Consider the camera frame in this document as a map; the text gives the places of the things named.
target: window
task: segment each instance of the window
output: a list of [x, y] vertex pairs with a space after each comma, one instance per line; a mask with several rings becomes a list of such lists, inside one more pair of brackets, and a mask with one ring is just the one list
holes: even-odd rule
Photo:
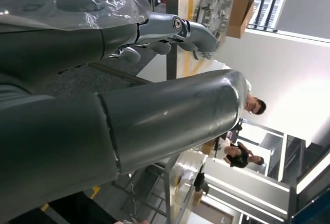
[[[276, 0], [273, 9], [270, 10], [272, 8], [273, 0], [264, 0], [264, 5], [261, 7], [259, 19], [257, 19], [261, 5], [261, 0], [254, 0], [253, 15], [250, 20], [250, 24], [259, 25], [257, 29], [264, 29], [264, 27], [267, 25], [267, 28], [273, 30], [276, 27], [284, 2], [285, 0]], [[267, 17], [270, 13], [270, 18], [269, 23], [267, 24]]]

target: clear plastic sheet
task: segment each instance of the clear plastic sheet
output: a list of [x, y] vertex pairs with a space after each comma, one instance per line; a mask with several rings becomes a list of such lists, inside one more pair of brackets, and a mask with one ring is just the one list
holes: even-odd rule
[[0, 23], [61, 30], [140, 23], [150, 12], [147, 0], [0, 0]]

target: dark hair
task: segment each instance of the dark hair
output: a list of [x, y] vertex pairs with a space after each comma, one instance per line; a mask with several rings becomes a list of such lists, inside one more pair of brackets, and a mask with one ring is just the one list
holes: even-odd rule
[[262, 165], [262, 164], [264, 164], [264, 163], [264, 159], [263, 158], [263, 157], [261, 157], [261, 156], [259, 156], [260, 157], [260, 161], [259, 161], [259, 163], [258, 163], [258, 165]]
[[256, 113], [257, 115], [263, 114], [266, 110], [266, 108], [267, 108], [266, 106], [266, 103], [263, 100], [257, 99], [257, 102], [260, 105], [260, 109]]

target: black shirt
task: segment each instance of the black shirt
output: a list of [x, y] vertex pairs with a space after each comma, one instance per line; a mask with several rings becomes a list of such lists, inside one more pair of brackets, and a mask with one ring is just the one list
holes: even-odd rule
[[[231, 144], [230, 146], [239, 148], [239, 146], [236, 146], [233, 144]], [[229, 155], [227, 156], [227, 158], [230, 161], [230, 167], [236, 166], [239, 168], [244, 168], [248, 164], [248, 162], [248, 154], [243, 149], [241, 148], [239, 149], [242, 151], [242, 153], [239, 157], [232, 157]]]

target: bolt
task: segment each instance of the bolt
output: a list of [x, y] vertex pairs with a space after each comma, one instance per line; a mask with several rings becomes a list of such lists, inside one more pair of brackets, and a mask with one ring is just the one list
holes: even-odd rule
[[180, 20], [179, 18], [175, 18], [174, 20], [173, 20], [173, 27], [177, 31], [180, 31], [182, 27], [181, 20]]

